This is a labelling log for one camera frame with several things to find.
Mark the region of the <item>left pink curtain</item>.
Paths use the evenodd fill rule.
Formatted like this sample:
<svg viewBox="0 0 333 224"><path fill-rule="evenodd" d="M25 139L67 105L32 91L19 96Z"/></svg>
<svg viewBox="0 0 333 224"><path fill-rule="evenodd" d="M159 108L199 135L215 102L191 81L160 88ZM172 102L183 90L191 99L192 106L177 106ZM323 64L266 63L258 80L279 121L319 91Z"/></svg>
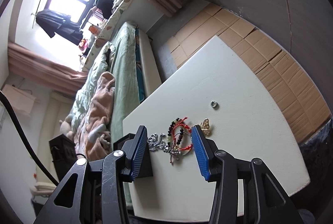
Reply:
<svg viewBox="0 0 333 224"><path fill-rule="evenodd" d="M16 43L8 43L7 56L10 72L65 95L75 96L87 79L87 72L50 61Z"/></svg>

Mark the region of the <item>gold butterfly brooch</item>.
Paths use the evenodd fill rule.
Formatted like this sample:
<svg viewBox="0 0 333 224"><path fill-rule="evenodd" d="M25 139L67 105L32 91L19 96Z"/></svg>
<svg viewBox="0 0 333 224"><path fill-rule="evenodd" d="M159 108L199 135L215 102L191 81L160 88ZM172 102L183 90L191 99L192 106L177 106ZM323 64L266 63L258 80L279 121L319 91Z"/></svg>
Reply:
<svg viewBox="0 0 333 224"><path fill-rule="evenodd" d="M204 119L201 122L200 129L201 129L201 131L202 131L202 133L204 134L205 137L208 137L208 136L211 135L210 123L209 123L208 118Z"/></svg>

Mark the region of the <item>black jewelry box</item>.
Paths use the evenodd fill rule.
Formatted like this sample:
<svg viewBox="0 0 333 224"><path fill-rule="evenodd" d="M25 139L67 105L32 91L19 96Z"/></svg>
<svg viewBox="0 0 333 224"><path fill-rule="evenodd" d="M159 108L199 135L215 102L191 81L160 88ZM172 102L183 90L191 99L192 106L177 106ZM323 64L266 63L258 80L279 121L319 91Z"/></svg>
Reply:
<svg viewBox="0 0 333 224"><path fill-rule="evenodd" d="M61 181L77 161L75 144L64 134L49 141L52 163L58 179Z"/></svg>

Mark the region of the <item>beige plush toy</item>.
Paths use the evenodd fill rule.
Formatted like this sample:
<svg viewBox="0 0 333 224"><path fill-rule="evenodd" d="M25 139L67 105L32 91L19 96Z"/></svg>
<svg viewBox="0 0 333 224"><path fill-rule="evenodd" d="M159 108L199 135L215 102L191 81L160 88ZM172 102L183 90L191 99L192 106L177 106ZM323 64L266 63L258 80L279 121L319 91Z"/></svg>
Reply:
<svg viewBox="0 0 333 224"><path fill-rule="evenodd" d="M73 115L69 114L64 120L59 121L60 125L60 134L65 135L71 141L74 141L74 132L72 130L72 119Z"/></svg>

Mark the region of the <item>pink fleece blanket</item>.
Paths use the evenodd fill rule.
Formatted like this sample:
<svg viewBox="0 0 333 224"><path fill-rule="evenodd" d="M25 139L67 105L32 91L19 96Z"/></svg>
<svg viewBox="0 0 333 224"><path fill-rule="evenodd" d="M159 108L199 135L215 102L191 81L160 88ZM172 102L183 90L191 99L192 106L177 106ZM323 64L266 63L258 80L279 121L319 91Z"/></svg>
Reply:
<svg viewBox="0 0 333 224"><path fill-rule="evenodd" d="M105 158L111 152L111 122L115 97L115 78L109 72L101 74L86 115L73 134L75 150L89 161Z"/></svg>

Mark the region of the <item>flattened cardboard on floor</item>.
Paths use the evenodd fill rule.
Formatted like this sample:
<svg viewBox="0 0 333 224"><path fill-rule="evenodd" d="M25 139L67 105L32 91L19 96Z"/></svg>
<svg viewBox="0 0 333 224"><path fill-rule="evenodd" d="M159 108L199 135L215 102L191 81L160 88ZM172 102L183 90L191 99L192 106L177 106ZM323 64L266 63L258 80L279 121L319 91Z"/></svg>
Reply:
<svg viewBox="0 0 333 224"><path fill-rule="evenodd" d="M266 87L296 142L306 142L329 120L331 112L319 89L291 55L254 25L215 4L208 4L167 40L176 67L215 35Z"/></svg>

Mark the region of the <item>black bag on sill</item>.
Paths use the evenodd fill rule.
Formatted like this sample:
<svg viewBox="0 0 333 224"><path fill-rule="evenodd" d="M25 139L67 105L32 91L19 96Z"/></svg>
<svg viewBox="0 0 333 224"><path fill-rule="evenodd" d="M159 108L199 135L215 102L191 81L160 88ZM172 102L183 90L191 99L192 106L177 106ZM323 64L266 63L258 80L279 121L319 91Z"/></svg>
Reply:
<svg viewBox="0 0 333 224"><path fill-rule="evenodd" d="M112 15L113 0L95 0L95 6L100 9L105 19Z"/></svg>

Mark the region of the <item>dark hanging clothes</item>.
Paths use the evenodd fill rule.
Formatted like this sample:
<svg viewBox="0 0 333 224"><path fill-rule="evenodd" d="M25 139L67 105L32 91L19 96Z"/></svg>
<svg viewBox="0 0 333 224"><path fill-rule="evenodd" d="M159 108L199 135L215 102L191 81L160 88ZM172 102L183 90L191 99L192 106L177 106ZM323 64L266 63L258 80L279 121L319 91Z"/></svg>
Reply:
<svg viewBox="0 0 333 224"><path fill-rule="evenodd" d="M76 46L78 46L83 39L83 32L80 26L74 23L69 15L45 9L37 12L36 23L50 38L58 34Z"/></svg>

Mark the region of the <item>white square table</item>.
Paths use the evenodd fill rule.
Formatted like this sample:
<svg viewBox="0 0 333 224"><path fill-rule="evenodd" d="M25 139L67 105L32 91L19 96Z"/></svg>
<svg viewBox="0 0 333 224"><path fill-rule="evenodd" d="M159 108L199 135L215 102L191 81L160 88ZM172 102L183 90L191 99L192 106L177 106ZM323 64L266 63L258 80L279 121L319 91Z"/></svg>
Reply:
<svg viewBox="0 0 333 224"><path fill-rule="evenodd" d="M123 121L124 134L140 125L148 135L167 133L171 122L190 126L208 118L210 138L237 159L264 161L287 194L309 184L299 146L267 89L234 51L213 37ZM215 184L201 176L194 153L171 160L151 153L153 176L129 185L137 217L205 222Z"/></svg>

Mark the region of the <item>light green quilt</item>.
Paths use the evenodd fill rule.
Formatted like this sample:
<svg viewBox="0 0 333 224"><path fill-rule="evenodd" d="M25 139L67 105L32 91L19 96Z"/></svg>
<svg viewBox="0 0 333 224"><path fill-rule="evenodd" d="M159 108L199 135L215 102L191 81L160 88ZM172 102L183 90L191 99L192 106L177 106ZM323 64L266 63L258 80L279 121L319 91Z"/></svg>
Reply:
<svg viewBox="0 0 333 224"><path fill-rule="evenodd" d="M99 51L93 64L88 72L87 79L82 88L76 94L74 104L71 108L72 115L72 131L75 133L87 114L92 97L97 88L99 77L104 72L108 72L111 68L112 60L115 54L115 46L111 42L107 42Z"/></svg>

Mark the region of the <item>beige padded headboard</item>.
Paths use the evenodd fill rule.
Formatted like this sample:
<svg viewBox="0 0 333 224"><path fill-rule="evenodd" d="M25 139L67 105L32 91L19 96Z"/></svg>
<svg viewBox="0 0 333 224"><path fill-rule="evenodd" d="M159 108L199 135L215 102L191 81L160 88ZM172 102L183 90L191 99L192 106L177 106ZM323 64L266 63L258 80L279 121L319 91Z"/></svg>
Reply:
<svg viewBox="0 0 333 224"><path fill-rule="evenodd" d="M73 103L73 99L65 97L56 92L52 92L44 114L40 131L37 156L43 163L44 167L56 180L58 180L58 176L52 162L49 141L60 134L59 121L64 121L64 119L70 114Z"/></svg>

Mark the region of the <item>patterned window seat cushion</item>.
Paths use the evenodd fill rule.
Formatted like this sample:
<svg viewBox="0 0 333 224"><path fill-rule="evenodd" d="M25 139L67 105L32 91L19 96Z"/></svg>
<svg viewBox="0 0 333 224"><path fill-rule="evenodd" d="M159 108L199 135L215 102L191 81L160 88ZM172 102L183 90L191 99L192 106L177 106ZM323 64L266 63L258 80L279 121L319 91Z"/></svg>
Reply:
<svg viewBox="0 0 333 224"><path fill-rule="evenodd" d="M88 72L101 51L101 48L111 40L113 32L120 21L123 13L129 8L133 0L115 0L112 8L112 15L109 19L104 19L102 24L96 26L91 38L87 41L88 53L81 58L81 70Z"/></svg>

